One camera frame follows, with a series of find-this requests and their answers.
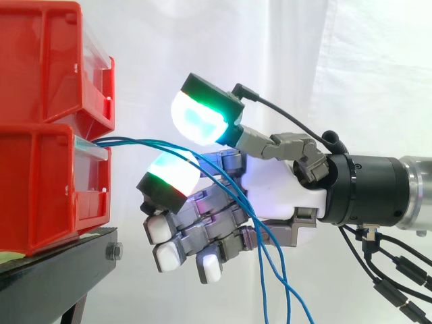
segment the black metal table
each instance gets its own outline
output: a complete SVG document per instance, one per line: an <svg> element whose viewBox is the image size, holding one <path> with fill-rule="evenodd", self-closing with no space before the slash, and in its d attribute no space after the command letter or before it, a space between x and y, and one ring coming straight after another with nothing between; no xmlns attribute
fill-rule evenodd
<svg viewBox="0 0 432 324"><path fill-rule="evenodd" d="M113 271L122 254L117 229L0 265L0 323L79 324L87 292Z"/></svg>

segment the white fingertip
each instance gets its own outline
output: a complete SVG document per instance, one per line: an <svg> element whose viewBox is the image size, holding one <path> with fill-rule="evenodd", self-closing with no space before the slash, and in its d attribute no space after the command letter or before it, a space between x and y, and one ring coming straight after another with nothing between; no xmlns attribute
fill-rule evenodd
<svg viewBox="0 0 432 324"><path fill-rule="evenodd" d="M182 264L173 242L160 245L156 251L156 257L162 272L176 270Z"/></svg>
<svg viewBox="0 0 432 324"><path fill-rule="evenodd" d="M218 282L221 279L222 272L217 256L214 254L204 256L204 258L202 258L202 265L208 284Z"/></svg>
<svg viewBox="0 0 432 324"><path fill-rule="evenodd" d="M171 230L164 215L151 217L147 222L147 230L153 244L164 243L171 239Z"/></svg>

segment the black cable connector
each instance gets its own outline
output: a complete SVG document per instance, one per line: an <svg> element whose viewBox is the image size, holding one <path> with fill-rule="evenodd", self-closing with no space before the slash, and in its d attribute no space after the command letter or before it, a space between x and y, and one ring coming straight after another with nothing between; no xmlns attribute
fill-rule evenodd
<svg viewBox="0 0 432 324"><path fill-rule="evenodd" d="M403 273L416 284L423 286L427 282L427 272L409 261L405 256L399 256L395 259L396 270Z"/></svg>
<svg viewBox="0 0 432 324"><path fill-rule="evenodd" d="M259 99L259 94L241 83L237 83L234 89L232 89L231 93L240 100L245 98L251 101L258 101Z"/></svg>
<svg viewBox="0 0 432 324"><path fill-rule="evenodd" d="M381 280L379 283L376 283L373 287L395 307L401 307L405 305L406 301L408 300L408 297L397 290L385 279Z"/></svg>
<svg viewBox="0 0 432 324"><path fill-rule="evenodd" d="M385 240L385 241L391 242L393 244L396 244L397 246L403 248L405 251L407 251L407 252L411 253L412 255L414 255L416 258L419 258L420 260L422 260L428 266L432 267L432 261L429 258L425 257L419 251L413 249L411 246L407 245L406 243L403 243L402 241L398 240L397 238L393 238L391 236L384 235L384 234L381 234L381 233L378 234L378 238L380 240Z"/></svg>
<svg viewBox="0 0 432 324"><path fill-rule="evenodd" d="M393 306L399 308L401 312L405 314L414 323L429 324L430 321L426 318L426 313L423 312L415 303L408 301L403 293L396 289L386 279L381 280L374 286L385 299L393 304Z"/></svg>

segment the white fabric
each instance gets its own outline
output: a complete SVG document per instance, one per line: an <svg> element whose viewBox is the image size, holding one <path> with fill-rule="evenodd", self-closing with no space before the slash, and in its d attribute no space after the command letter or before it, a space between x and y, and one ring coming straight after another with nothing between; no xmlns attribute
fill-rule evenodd
<svg viewBox="0 0 432 324"><path fill-rule="evenodd" d="M337 131L351 154L432 156L431 6L420 0L330 1L309 111L313 129ZM332 320L318 315L317 323L411 323L373 290L337 230L321 227L311 251L302 255L322 262L313 289L327 292L320 307L333 311ZM432 257L430 234L418 238L396 228L381 230ZM383 246L431 271L403 250ZM374 260L405 286L431 295L394 270L388 259ZM308 288L302 286L307 298ZM430 304L410 299L431 318Z"/></svg>
<svg viewBox="0 0 432 324"><path fill-rule="evenodd" d="M431 146L421 144L432 114L428 1L80 2L116 60L117 135L160 138L202 152L180 136L169 113L186 76L195 72L222 89L244 83L316 131L338 131L355 153L432 155ZM266 134L297 130L254 103L244 123ZM113 150L111 218L124 255L88 295L83 324L262 323L256 253L226 263L213 285L200 284L193 258L157 273L135 189L157 155L137 146ZM430 242L414 234L405 239L416 246ZM334 227L320 225L312 242L285 251L290 283L315 323L407 323L374 291ZM388 261L382 266L393 268ZM268 266L266 274L271 323L285 323L284 291ZM296 301L292 323L307 323Z"/></svg>

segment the glowing fingertip sensor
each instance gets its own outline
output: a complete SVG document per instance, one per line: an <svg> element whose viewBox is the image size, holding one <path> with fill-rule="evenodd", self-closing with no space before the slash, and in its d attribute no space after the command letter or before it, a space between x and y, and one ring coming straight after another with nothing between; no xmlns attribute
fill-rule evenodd
<svg viewBox="0 0 432 324"><path fill-rule="evenodd" d="M220 141L228 128L237 125L243 108L234 95L189 74L173 100L171 116L183 136L205 146Z"/></svg>

